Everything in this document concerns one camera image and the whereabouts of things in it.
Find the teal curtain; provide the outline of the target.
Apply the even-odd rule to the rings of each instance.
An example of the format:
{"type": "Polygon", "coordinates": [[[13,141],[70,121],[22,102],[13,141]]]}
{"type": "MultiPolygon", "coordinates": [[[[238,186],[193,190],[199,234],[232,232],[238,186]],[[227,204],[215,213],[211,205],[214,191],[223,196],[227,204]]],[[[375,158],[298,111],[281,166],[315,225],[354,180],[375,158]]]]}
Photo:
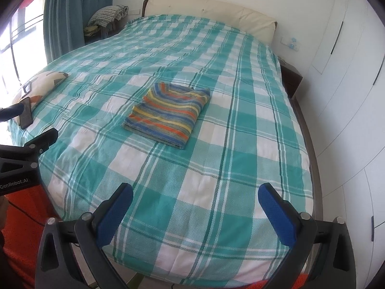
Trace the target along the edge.
{"type": "Polygon", "coordinates": [[[83,29],[113,0],[45,0],[43,35],[47,63],[85,45],[83,29]]]}

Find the pile of clothes on nightstand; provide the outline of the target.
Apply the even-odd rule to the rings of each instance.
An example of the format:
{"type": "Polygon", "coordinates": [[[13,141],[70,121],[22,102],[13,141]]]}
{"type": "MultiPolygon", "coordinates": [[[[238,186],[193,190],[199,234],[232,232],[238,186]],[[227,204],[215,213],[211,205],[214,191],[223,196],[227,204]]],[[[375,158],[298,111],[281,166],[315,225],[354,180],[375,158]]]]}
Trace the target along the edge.
{"type": "Polygon", "coordinates": [[[110,5],[96,11],[83,29],[85,37],[99,35],[102,39],[109,37],[123,27],[122,20],[128,15],[128,6],[110,5]]]}

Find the patterned beige pillow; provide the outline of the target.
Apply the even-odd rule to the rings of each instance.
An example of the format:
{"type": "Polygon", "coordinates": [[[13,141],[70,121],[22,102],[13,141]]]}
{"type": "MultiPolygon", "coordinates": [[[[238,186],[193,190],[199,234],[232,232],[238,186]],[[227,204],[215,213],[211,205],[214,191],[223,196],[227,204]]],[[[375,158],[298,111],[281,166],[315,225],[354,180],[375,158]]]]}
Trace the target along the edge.
{"type": "Polygon", "coordinates": [[[65,72],[46,71],[35,74],[28,80],[13,98],[13,104],[19,103],[26,97],[30,98],[31,110],[33,111],[39,103],[51,91],[68,78],[65,72]]]}

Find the cream padded headboard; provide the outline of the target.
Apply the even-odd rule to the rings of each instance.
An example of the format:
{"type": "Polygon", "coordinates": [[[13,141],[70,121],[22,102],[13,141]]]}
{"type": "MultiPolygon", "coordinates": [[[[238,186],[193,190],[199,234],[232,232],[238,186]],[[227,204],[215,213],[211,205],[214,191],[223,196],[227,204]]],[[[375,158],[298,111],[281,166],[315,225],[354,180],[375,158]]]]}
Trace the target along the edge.
{"type": "Polygon", "coordinates": [[[277,21],[251,8],[217,0],[144,0],[142,16],[175,14],[207,18],[232,26],[271,45],[277,21]]]}

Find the striped knit sweater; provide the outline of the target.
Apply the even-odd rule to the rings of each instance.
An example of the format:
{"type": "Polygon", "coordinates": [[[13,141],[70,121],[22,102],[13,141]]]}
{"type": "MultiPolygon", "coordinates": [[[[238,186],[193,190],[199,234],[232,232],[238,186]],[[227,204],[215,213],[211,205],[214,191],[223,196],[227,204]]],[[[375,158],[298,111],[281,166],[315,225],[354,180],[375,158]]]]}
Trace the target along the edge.
{"type": "Polygon", "coordinates": [[[133,106],[123,127],[140,136],[184,149],[210,98],[208,88],[157,82],[133,106]]]}

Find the teal plaid bedspread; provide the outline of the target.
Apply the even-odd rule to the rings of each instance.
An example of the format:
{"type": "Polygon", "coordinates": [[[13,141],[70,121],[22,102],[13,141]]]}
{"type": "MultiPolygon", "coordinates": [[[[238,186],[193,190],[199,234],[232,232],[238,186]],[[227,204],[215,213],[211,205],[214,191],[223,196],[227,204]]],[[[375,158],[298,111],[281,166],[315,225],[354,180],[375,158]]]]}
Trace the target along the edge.
{"type": "Polygon", "coordinates": [[[47,65],[67,78],[33,110],[42,182],[71,221],[121,183],[133,202],[107,253],[145,275],[233,288],[268,279],[287,253],[259,202],[269,183],[312,212],[309,156],[269,46],[213,20],[158,15],[47,65]]]}

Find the white wardrobe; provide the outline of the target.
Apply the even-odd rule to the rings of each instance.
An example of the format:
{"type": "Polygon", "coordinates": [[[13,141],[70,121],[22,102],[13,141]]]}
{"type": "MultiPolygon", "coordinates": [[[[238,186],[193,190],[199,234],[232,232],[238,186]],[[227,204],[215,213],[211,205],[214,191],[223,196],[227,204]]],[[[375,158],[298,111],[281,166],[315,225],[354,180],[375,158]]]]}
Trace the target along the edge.
{"type": "Polygon", "coordinates": [[[384,25],[367,0],[334,0],[298,100],[321,178],[323,216],[343,217],[356,285],[384,260],[384,25]]]}

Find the dark right nightstand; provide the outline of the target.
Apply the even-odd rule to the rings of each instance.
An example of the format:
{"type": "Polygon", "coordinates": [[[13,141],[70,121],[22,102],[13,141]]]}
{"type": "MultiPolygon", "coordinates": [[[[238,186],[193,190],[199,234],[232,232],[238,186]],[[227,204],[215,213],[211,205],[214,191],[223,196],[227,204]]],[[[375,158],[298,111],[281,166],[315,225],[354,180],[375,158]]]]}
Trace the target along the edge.
{"type": "Polygon", "coordinates": [[[300,83],[303,80],[303,76],[300,74],[298,69],[295,68],[295,66],[287,63],[284,59],[279,58],[279,63],[281,66],[282,84],[289,99],[293,99],[300,83]]]}

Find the white wall socket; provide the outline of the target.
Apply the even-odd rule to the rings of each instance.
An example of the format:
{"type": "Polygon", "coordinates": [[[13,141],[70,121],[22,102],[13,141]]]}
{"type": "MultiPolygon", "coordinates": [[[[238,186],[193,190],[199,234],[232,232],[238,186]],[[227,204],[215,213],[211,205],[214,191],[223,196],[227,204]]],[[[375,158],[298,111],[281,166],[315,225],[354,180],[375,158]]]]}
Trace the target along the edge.
{"type": "Polygon", "coordinates": [[[294,50],[296,52],[298,52],[300,49],[300,43],[297,41],[296,38],[293,38],[293,37],[292,38],[282,37],[281,44],[287,46],[289,49],[294,50]]]}

